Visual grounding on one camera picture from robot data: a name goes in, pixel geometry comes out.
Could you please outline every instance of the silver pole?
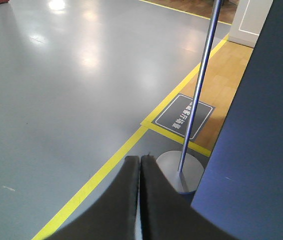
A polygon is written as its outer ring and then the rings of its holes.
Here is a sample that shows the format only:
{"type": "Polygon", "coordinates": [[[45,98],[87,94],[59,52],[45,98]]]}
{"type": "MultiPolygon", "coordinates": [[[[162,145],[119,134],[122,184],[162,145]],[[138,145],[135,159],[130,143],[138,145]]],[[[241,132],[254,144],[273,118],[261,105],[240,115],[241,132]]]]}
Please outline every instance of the silver pole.
{"type": "Polygon", "coordinates": [[[182,151],[180,155],[180,160],[179,160],[179,165],[178,165],[178,172],[181,173],[183,171],[183,166],[185,162],[185,156],[188,148],[188,143],[190,141],[190,136],[192,132],[192,127],[193,127],[193,122],[195,118],[195,113],[198,105],[198,101],[200,99],[200,94],[204,82],[204,77],[205,77],[205,72],[208,64],[208,59],[210,57],[211,49],[212,49],[212,44],[214,40],[214,35],[215,35],[215,30],[218,22],[218,17],[220,15],[221,11],[221,5],[222,5],[223,0],[215,0],[212,8],[212,13],[211,13],[211,19],[210,19],[210,24],[208,28],[208,33],[206,37],[206,42],[205,42],[205,47],[203,50],[202,58],[201,58],[201,64],[199,68],[199,74],[197,78],[197,84],[195,88],[195,93],[193,96],[193,101],[192,101],[192,107],[188,119],[188,125],[185,133],[185,139],[182,145],[182,151]]]}

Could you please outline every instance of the blue wall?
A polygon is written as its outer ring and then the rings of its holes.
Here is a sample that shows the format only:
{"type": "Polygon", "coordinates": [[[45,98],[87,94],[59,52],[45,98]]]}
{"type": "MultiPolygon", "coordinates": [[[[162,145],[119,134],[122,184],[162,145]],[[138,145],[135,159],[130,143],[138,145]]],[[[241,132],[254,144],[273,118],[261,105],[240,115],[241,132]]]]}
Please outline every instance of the blue wall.
{"type": "Polygon", "coordinates": [[[243,240],[283,240],[283,0],[274,0],[192,206],[243,240]]]}

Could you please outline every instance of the gray floor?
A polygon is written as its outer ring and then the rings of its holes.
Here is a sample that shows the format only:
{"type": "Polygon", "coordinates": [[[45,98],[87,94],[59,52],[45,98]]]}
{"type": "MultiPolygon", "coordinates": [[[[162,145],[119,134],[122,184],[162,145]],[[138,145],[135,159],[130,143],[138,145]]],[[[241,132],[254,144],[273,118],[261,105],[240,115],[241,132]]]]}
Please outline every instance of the gray floor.
{"type": "MultiPolygon", "coordinates": [[[[175,142],[159,133],[148,130],[144,136],[136,143],[136,145],[127,153],[128,156],[143,156],[147,155],[148,153],[155,158],[159,157],[161,154],[167,151],[173,150],[181,150],[181,144],[175,142]]],[[[205,168],[207,166],[209,158],[196,152],[191,149],[188,149],[187,152],[192,156],[196,157],[198,161],[202,164],[205,168]]],[[[69,224],[72,220],[77,218],[83,211],[91,206],[95,200],[106,190],[109,186],[109,183],[115,178],[116,174],[120,170],[121,166],[123,165],[123,161],[121,161],[107,176],[106,178],[96,187],[94,190],[94,194],[87,197],[86,200],[82,202],[82,204],[74,211],[74,213],[67,219],[67,221],[61,226],[65,226],[69,224]]],[[[141,228],[140,228],[140,218],[139,212],[137,211],[137,218],[136,218],[136,240],[142,240],[141,228]]]]}
{"type": "Polygon", "coordinates": [[[137,0],[0,5],[0,240],[31,239],[121,147],[200,62],[208,24],[137,0]]]}

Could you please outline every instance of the yellow tape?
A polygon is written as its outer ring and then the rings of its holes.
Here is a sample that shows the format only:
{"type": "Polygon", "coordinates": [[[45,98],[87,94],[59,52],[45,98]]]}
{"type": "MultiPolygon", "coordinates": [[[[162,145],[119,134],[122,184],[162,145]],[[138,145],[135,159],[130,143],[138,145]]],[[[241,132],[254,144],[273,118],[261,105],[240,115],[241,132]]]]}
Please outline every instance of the yellow tape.
{"type": "MultiPolygon", "coordinates": [[[[164,128],[156,125],[156,124],[153,124],[153,123],[151,123],[149,121],[145,121],[144,120],[144,121],[141,122],[141,125],[149,128],[149,129],[151,129],[153,131],[155,131],[156,133],[159,133],[159,134],[165,136],[166,138],[174,140],[177,143],[180,143],[180,144],[184,143],[184,138],[182,136],[179,136],[179,135],[177,135],[177,134],[175,134],[175,133],[173,133],[171,131],[168,131],[168,130],[166,130],[166,129],[164,129],[164,128]]],[[[191,141],[188,143],[188,147],[190,149],[192,149],[192,150],[194,150],[194,151],[196,151],[196,152],[206,156],[206,157],[210,157],[211,153],[212,153],[208,149],[206,149],[206,148],[204,148],[202,146],[199,146],[196,143],[191,142],[191,141]]]]}
{"type": "Polygon", "coordinates": [[[125,144],[95,173],[91,179],[56,213],[56,215],[32,238],[42,240],[53,234],[85,198],[97,187],[107,174],[120,162],[130,149],[147,132],[145,126],[141,126],[125,144]]]}
{"type": "MultiPolygon", "coordinates": [[[[211,50],[209,58],[212,58],[215,53],[227,42],[228,34],[211,50]]],[[[198,74],[201,64],[199,63],[157,106],[155,109],[144,119],[144,121],[152,122],[162,110],[176,97],[177,94],[198,74]]]]}
{"type": "MultiPolygon", "coordinates": [[[[228,35],[211,51],[212,57],[227,41],[228,35]]],[[[152,129],[178,143],[183,143],[183,138],[151,123],[158,114],[169,104],[169,102],[189,83],[198,73],[200,64],[197,65],[181,83],[145,118],[142,126],[124,143],[124,145],[86,182],[81,189],[56,213],[56,215],[31,239],[42,240],[53,234],[66,219],[78,208],[98,184],[109,174],[109,172],[120,162],[130,149],[142,138],[148,129],[152,129]]],[[[211,152],[193,142],[189,148],[209,157],[211,152]]]]}
{"type": "MultiPolygon", "coordinates": [[[[193,15],[193,16],[196,16],[196,17],[200,17],[202,19],[208,19],[210,20],[209,17],[206,17],[206,16],[201,16],[201,15],[198,15],[198,14],[195,14],[195,13],[191,13],[191,12],[188,12],[188,11],[183,11],[183,10],[179,10],[179,9],[176,9],[176,8],[172,8],[172,7],[169,7],[169,6],[165,6],[165,5],[160,5],[158,3],[154,3],[154,2],[151,2],[151,1],[147,1],[147,0],[139,0],[141,2],[144,2],[144,3],[148,3],[148,4],[152,4],[152,5],[156,5],[156,6],[159,6],[159,7],[162,7],[162,8],[165,8],[165,9],[170,9],[170,10],[174,10],[174,11],[177,11],[177,12],[180,12],[180,13],[184,13],[184,14],[189,14],[189,15],[193,15]]],[[[221,24],[226,24],[226,25],[232,25],[228,22],[224,22],[224,21],[218,21],[219,23],[221,24]]]]}
{"type": "MultiPolygon", "coordinates": [[[[227,34],[210,52],[209,58],[212,58],[215,53],[218,52],[219,49],[227,42],[229,35],[227,34]]],[[[180,93],[180,91],[193,79],[193,77],[198,74],[200,70],[201,64],[198,64],[165,98],[164,100],[157,106],[155,109],[141,122],[142,126],[145,126],[171,140],[174,140],[180,144],[184,143],[184,138],[170,132],[160,126],[157,126],[152,123],[152,121],[164,110],[164,108],[180,93]]],[[[194,142],[189,142],[188,147],[190,149],[195,150],[198,153],[203,154],[206,157],[211,155],[211,151],[195,144],[194,142]]]]}

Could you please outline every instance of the round metal base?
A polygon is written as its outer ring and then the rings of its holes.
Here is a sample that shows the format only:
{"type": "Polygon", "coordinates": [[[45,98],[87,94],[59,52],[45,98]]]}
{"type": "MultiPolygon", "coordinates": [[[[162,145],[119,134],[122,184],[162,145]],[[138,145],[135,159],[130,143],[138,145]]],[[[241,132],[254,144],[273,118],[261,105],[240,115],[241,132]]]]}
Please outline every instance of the round metal base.
{"type": "Polygon", "coordinates": [[[204,167],[192,155],[186,153],[182,172],[178,172],[181,151],[167,151],[160,155],[156,162],[172,187],[180,194],[196,191],[202,178],[204,167]]]}

